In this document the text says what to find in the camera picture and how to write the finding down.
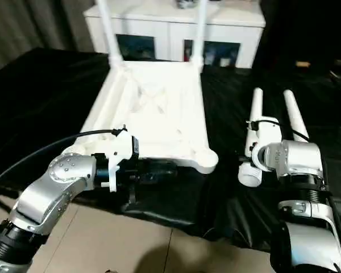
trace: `cabinet door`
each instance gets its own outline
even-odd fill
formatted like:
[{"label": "cabinet door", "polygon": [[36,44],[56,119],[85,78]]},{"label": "cabinet door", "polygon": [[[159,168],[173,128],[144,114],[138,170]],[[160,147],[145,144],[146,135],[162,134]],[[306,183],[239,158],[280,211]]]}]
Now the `cabinet door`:
[{"label": "cabinet door", "polygon": [[[100,18],[86,17],[86,21],[95,51],[107,53],[109,50]],[[148,58],[169,60],[167,23],[115,18],[112,23],[123,54],[135,58],[145,54]]]},{"label": "cabinet door", "polygon": [[[169,31],[171,60],[187,60],[196,35],[196,25],[170,23]],[[203,52],[205,64],[251,68],[262,32],[259,27],[208,24]]]}]

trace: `white cabinet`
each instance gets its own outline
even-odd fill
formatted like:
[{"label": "white cabinet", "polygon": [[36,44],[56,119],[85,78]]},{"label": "white cabinet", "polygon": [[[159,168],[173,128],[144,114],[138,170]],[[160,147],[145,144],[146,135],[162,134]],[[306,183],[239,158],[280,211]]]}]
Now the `white cabinet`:
[{"label": "white cabinet", "polygon": [[[99,17],[86,17],[91,40],[96,52],[106,53],[105,33]],[[113,30],[116,34],[152,37],[154,42],[155,58],[168,60],[168,24],[144,20],[129,20],[113,18]]]},{"label": "white cabinet", "polygon": [[[184,60],[185,40],[193,40],[196,33],[194,22],[197,9],[178,9],[176,0],[108,1],[113,18],[113,30],[116,34],[152,37],[156,59]],[[84,14],[95,50],[107,52],[97,6],[85,11]],[[235,59],[235,66],[252,67],[265,26],[258,2],[242,0],[209,2],[207,23],[205,41],[216,42],[215,48],[222,43],[223,50],[227,47],[225,43],[230,43],[229,51],[236,50],[234,53],[237,54],[237,57],[231,58]]]}]

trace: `white 3d-printed part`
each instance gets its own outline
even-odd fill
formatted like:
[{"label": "white 3d-printed part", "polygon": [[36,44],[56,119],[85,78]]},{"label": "white 3d-printed part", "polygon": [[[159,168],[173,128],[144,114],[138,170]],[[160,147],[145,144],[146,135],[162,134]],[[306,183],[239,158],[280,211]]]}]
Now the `white 3d-printed part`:
[{"label": "white 3d-printed part", "polygon": [[[110,48],[111,71],[82,131],[126,126],[139,141],[139,158],[169,159],[200,173],[214,170],[218,157],[209,149],[199,73],[207,0],[199,3],[197,35],[189,63],[123,61],[111,28],[110,7],[98,0]],[[65,152],[113,156],[114,136],[78,138]]]}]

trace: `black cable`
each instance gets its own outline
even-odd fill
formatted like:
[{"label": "black cable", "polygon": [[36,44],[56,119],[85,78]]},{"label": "black cable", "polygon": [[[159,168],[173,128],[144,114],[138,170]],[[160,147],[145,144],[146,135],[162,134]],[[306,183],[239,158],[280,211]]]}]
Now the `black cable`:
[{"label": "black cable", "polygon": [[253,128],[253,126],[257,126],[260,122],[268,122],[268,123],[271,123],[271,124],[275,124],[275,125],[278,125],[279,127],[281,128],[287,128],[288,130],[291,130],[293,132],[293,134],[296,134],[298,135],[299,137],[303,138],[304,140],[310,142],[309,138],[305,135],[303,135],[302,133],[298,132],[298,131],[295,131],[293,130],[292,128],[290,128],[289,126],[285,126],[283,124],[280,124],[279,122],[276,122],[276,121],[270,121],[270,120],[267,120],[267,119],[261,119],[259,121],[252,121],[250,122],[251,123],[251,127]]},{"label": "black cable", "polygon": [[58,144],[62,144],[66,141],[72,140],[72,139],[76,139],[79,137],[84,137],[87,135],[97,135],[97,134],[113,134],[113,135],[118,135],[123,129],[112,129],[112,130],[94,130],[94,131],[87,131],[87,132],[83,132],[83,133],[78,133],[76,135],[71,135],[68,137],[65,137],[63,139],[57,140],[47,146],[44,146],[42,148],[40,148],[39,150],[36,150],[35,152],[32,152],[31,154],[25,156],[24,158],[22,158],[21,160],[19,160],[18,162],[14,163],[13,165],[11,165],[8,169],[6,169],[5,171],[3,171],[0,174],[0,179],[2,179],[5,175],[7,175],[10,171],[12,171],[15,167],[17,167],[18,165],[22,164],[23,162],[27,161],[28,159],[31,159],[32,157],[42,154],[44,152],[46,152],[47,150],[52,149],[54,146],[57,146]]}]

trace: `black cloth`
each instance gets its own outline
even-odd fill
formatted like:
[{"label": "black cloth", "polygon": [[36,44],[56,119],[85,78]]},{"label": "black cloth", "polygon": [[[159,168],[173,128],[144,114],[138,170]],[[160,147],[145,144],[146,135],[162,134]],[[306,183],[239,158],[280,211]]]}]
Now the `black cloth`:
[{"label": "black cloth", "polygon": [[[54,140],[80,131],[109,71],[107,56],[35,49],[0,71],[0,173]],[[282,92],[294,91],[310,138],[327,163],[331,191],[341,216],[341,82],[328,75],[204,67],[203,103],[210,148],[219,156],[213,173],[179,168],[171,183],[84,192],[75,202],[179,228],[206,239],[269,251],[277,223],[279,192],[267,173],[258,188],[238,182],[238,156],[246,141],[246,120],[254,87],[264,90],[264,115],[288,125]],[[283,131],[285,138],[290,132]],[[38,178],[67,143],[6,176],[0,187],[23,190]]]}]

